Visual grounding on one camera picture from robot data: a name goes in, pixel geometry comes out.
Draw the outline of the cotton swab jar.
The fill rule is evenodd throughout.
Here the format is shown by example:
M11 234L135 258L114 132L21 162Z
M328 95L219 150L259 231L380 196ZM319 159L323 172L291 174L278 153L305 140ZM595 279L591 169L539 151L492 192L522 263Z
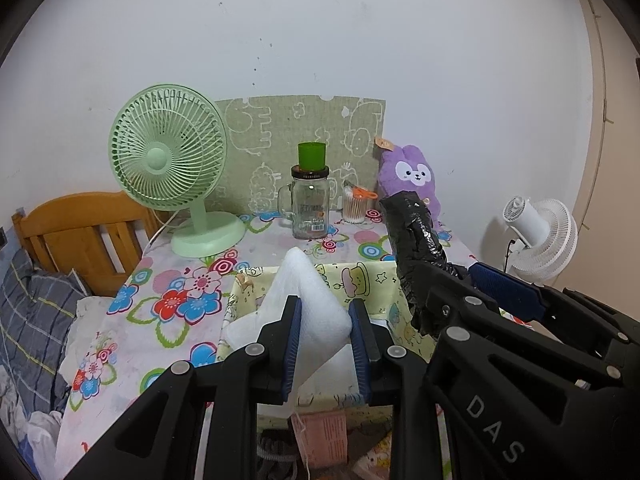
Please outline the cotton swab jar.
M347 223L362 223L378 194L346 181L343 185L342 217Z

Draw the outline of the pink paper packet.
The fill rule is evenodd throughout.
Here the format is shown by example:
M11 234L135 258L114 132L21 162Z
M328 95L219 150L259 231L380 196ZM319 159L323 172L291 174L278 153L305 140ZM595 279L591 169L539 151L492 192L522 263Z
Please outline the pink paper packet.
M300 456L309 469L347 463L348 437L344 411L294 413L291 422Z

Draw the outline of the wooden bed headboard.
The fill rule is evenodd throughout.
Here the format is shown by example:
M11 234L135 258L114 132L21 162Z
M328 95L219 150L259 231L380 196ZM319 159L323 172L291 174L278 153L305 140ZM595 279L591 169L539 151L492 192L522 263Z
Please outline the wooden bed headboard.
M55 198L12 216L21 246L44 270L76 272L96 296L115 296L142 259L136 229L153 235L156 216L123 192Z

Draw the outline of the grey drawstring pouch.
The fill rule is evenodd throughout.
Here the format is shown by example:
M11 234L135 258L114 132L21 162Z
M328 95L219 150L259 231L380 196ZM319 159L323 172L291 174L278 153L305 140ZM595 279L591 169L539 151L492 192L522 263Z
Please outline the grey drawstring pouch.
M258 480L295 480L303 478L305 468L291 429L265 429L256 448Z

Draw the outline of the purple bunny plush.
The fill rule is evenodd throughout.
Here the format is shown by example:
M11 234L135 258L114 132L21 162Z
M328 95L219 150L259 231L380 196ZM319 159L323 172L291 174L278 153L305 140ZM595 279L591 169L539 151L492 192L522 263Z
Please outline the purple bunny plush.
M380 148L378 197L386 198L402 191L418 194L438 228L440 203L436 196L435 174L420 148L412 144Z

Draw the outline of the cartoon fabric storage box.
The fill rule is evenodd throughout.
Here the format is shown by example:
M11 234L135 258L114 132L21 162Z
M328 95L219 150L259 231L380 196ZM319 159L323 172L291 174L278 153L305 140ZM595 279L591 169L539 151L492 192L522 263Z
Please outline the cartoon fabric storage box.
M412 327L407 300L401 291L396 264L393 261L325 263L314 264L314 267L346 310L353 299L362 299L370 320L389 330L395 344L400 344L423 359L431 357L435 343L432 338L421 336ZM279 268L280 266L248 269L235 277L224 328L241 316L257 311ZM217 360L224 360L233 351L235 350L229 346L224 335L221 335ZM357 384L355 394L342 396L337 400L328 396L321 403L321 410L315 410L308 405L297 405L293 413L354 408L362 405L364 401Z

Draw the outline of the white standing fan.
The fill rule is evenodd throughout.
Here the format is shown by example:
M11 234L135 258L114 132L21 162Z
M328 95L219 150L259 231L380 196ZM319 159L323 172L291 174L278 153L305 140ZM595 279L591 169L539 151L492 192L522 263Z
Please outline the white standing fan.
M529 283L558 276L576 252L578 229L570 210L559 200L532 202L514 196L503 208L503 221L516 235L508 250L506 270Z

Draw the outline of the green plastic cup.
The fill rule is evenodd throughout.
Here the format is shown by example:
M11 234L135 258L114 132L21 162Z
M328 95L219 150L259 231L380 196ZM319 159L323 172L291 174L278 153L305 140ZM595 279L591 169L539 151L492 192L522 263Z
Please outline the green plastic cup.
M326 144L304 142L298 144L298 166L303 171L320 171L326 166Z

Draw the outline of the floral tablecloth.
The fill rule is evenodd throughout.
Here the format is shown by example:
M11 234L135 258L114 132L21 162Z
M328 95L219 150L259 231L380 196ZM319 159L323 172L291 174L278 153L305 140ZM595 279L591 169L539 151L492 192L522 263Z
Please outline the floral tablecloth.
M332 214L321 240L298 240L274 214L248 214L239 244L201 259L160 237L117 294L80 300L60 372L70 386L54 470L70 472L105 430L173 362L217 362L235 277L277 268L297 247L313 264L393 261L381 215L349 224Z

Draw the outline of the green desk fan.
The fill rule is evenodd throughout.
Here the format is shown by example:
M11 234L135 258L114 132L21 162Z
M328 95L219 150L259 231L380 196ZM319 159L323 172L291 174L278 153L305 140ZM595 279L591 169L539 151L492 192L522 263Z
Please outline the green desk fan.
M218 107L200 92L182 84L139 91L117 113L107 153L130 198L157 211L189 211L171 235L176 255L212 256L242 240L238 216L206 210L224 174L228 139Z

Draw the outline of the cartoon animal carton box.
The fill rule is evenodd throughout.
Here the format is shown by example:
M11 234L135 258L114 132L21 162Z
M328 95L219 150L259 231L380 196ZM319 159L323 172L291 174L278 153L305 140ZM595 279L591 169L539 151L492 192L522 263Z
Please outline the cartoon animal carton box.
M352 472L364 480L388 480L392 458L392 433L389 432L352 466Z

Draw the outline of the blue plaid pillow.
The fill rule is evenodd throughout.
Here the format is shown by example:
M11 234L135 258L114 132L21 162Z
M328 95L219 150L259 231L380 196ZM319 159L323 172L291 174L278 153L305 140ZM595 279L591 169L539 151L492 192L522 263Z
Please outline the blue plaid pillow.
M26 250L12 258L1 282L1 364L27 414L62 412L70 387L58 370L64 360L84 284L51 273Z

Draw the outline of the glass mason jar mug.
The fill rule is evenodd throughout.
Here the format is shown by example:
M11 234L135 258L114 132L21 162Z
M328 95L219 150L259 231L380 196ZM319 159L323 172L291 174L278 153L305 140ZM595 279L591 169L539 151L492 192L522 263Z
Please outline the glass mason jar mug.
M329 168L305 170L291 168L292 180L278 189L278 211L291 223L292 233L299 240L326 237L329 227Z

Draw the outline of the white foam pad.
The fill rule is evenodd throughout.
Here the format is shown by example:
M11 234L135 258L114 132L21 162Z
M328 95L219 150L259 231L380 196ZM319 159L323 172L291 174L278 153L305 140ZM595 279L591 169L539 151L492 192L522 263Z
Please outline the white foam pad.
M289 296L302 300L299 343L292 391L281 406L260 404L257 413L288 418L297 405L323 408L328 396L337 400L357 392L350 332L352 320L332 294L307 255L290 249L256 312L246 314L222 330L236 350L257 340L260 330L280 320Z

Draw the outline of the black plastic bag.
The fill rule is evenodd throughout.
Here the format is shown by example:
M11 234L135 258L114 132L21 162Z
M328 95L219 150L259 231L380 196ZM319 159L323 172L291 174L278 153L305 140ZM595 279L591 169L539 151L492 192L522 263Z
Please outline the black plastic bag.
M446 252L438 239L432 216L416 192L402 191L380 200L390 246L397 266L429 263L445 269Z

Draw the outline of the beige door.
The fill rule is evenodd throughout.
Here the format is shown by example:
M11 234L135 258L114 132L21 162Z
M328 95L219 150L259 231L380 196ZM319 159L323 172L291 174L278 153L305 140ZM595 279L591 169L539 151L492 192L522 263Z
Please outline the beige door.
M578 245L557 288L639 317L639 52L603 0L579 0L592 66L592 121L574 206Z

